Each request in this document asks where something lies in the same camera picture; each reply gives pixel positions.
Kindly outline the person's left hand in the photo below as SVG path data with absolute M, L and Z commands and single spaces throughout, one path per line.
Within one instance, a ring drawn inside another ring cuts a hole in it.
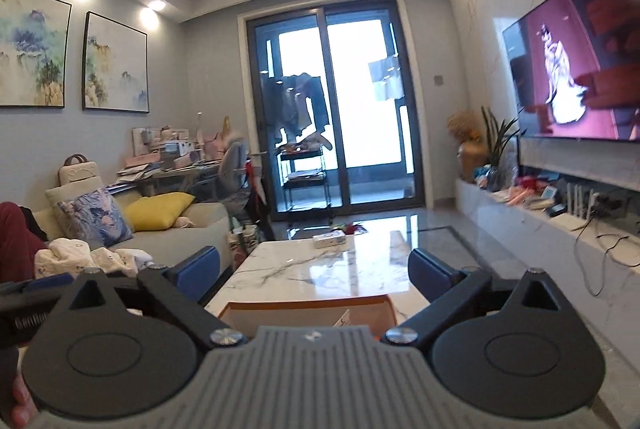
M 34 401 L 32 401 L 32 396 L 21 374 L 18 374 L 14 379 L 12 397 L 11 427 L 16 429 L 26 428 L 38 415 L 38 409 Z

